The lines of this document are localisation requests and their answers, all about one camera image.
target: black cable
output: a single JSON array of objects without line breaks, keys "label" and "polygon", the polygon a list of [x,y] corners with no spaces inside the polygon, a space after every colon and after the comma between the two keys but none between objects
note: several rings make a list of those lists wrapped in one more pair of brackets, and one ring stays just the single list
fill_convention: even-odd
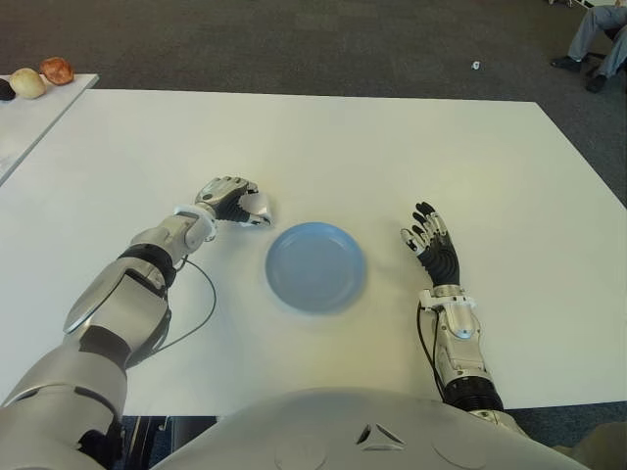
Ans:
[{"label": "black cable", "polygon": [[174,270],[175,270],[176,272],[180,272],[180,270],[181,270],[183,267],[185,267],[185,263],[187,262],[187,259],[188,259],[188,258],[189,258],[189,255],[185,255],[185,256],[183,257],[183,262],[180,264],[180,266],[179,266],[179,267],[176,267]]},{"label": "black cable", "polygon": [[429,361],[429,365],[431,366],[431,370],[433,371],[433,378],[435,380],[435,386],[438,389],[438,394],[440,394],[440,398],[444,400],[444,384],[442,382],[442,378],[438,373],[438,369],[435,366],[435,348],[436,348],[436,339],[438,337],[438,328],[440,323],[440,315],[436,312],[436,325],[435,325],[435,334],[433,338],[433,354],[429,354],[429,350],[427,349],[426,344],[424,343],[424,337],[422,336],[422,324],[420,322],[420,315],[422,313],[422,307],[420,303],[418,303],[418,309],[416,312],[415,322],[418,329],[418,338],[420,339],[420,344],[422,345],[422,350],[424,351],[424,355],[427,356],[427,360]]},{"label": "black cable", "polygon": [[196,264],[193,261],[190,261],[187,257],[183,258],[183,263],[181,264],[181,266],[176,271],[180,271],[185,264],[191,264],[192,266],[194,266],[196,269],[198,269],[198,271],[200,271],[200,273],[205,277],[205,279],[207,279],[207,282],[209,282],[209,285],[212,287],[212,291],[214,293],[214,303],[212,304],[212,307],[209,310],[209,313],[207,314],[205,319],[203,321],[201,321],[196,327],[192,328],[187,333],[185,333],[184,335],[176,338],[175,340],[167,343],[165,346],[161,346],[160,348],[155,350],[151,355],[155,355],[156,353],[160,353],[161,351],[166,350],[170,346],[174,346],[176,343],[178,343],[180,341],[183,341],[185,338],[187,338],[188,336],[192,335],[193,333],[196,333],[199,329],[201,329],[203,326],[205,326],[205,324],[211,319],[211,317],[214,315],[214,312],[216,311],[217,291],[216,291],[216,286],[214,285],[214,281],[211,280],[211,278],[207,275],[207,273],[198,264]]}]

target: robot forearm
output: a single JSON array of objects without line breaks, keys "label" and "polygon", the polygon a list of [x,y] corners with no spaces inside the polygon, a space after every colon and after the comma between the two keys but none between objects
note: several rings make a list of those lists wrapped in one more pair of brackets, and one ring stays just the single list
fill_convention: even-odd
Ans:
[{"label": "robot forearm", "polygon": [[109,468],[121,451],[125,369],[153,353],[169,326],[174,266],[216,235],[215,219],[251,223],[239,198],[256,186],[215,179],[130,243],[80,296],[63,343],[25,374],[0,407],[0,466]]},{"label": "robot forearm", "polygon": [[444,402],[465,411],[503,411],[492,376],[479,349],[481,325],[474,315],[475,301],[458,285],[419,294],[420,307],[437,315],[434,331],[435,367],[442,380]]}]

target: robotic hand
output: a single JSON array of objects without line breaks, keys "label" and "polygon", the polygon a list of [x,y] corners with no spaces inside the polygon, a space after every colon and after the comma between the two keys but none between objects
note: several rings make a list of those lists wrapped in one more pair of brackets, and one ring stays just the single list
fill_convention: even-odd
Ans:
[{"label": "robotic hand", "polygon": [[[405,244],[416,254],[433,281],[433,292],[420,292],[418,332],[445,403],[522,432],[503,413],[503,403],[479,349],[481,325],[476,302],[459,284],[459,261],[444,219],[427,203],[415,205],[416,222],[401,230]],[[420,315],[435,314],[434,354],[424,345]]]},{"label": "robotic hand", "polygon": [[174,266],[216,236],[216,220],[268,225],[240,205],[257,185],[216,178],[134,237],[73,305],[63,343],[25,374],[0,407],[0,467],[110,468],[121,450],[125,369],[169,327]]}]

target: floor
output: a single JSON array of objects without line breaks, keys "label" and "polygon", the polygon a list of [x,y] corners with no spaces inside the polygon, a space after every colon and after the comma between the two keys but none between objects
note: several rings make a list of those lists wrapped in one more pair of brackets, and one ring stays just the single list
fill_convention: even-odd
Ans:
[{"label": "floor", "polygon": [[[100,73],[100,88],[534,101],[627,204],[625,74],[593,95],[583,88],[583,73],[549,67],[567,50],[586,11],[580,5],[0,0],[0,6],[1,72],[61,55],[76,71]],[[609,47],[600,37],[593,49]],[[600,419],[627,419],[626,409],[611,403],[514,415],[552,446],[581,439]]]}]

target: white table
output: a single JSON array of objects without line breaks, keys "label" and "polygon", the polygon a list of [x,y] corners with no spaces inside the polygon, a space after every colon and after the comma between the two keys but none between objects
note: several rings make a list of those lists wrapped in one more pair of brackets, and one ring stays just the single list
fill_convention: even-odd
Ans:
[{"label": "white table", "polygon": [[[0,75],[0,78],[9,81],[8,75]],[[55,86],[45,77],[43,80],[46,93],[36,100],[16,96],[12,101],[0,101],[0,184],[74,100],[98,81],[98,75],[80,73],[72,83],[64,86]]]},{"label": "white table", "polygon": [[[129,371],[125,413],[224,414],[320,386],[435,398],[415,332],[430,284],[399,237],[418,200],[453,232],[506,406],[627,399],[626,213],[536,104],[123,90],[86,91],[0,187],[0,395],[134,234],[226,174],[269,193],[275,225],[222,223],[193,256],[217,312]],[[365,290],[341,314],[291,311],[265,282],[272,241],[309,220],[364,250]],[[183,270],[171,337],[210,300]]]}]

